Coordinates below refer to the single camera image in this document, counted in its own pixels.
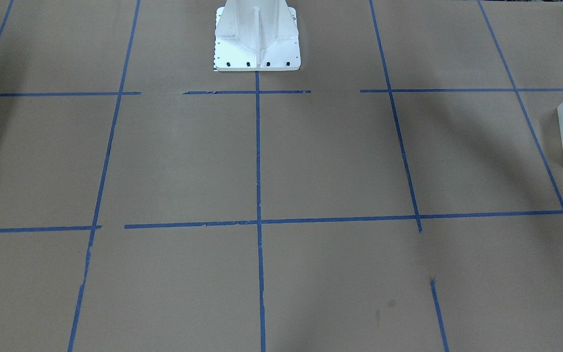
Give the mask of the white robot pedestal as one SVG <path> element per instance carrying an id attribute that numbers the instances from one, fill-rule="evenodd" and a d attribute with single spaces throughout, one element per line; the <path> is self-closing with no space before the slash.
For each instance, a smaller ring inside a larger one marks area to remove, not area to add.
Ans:
<path id="1" fill-rule="evenodd" d="M 285 0 L 228 0 L 215 20 L 215 71 L 300 69 L 297 12 Z"/>

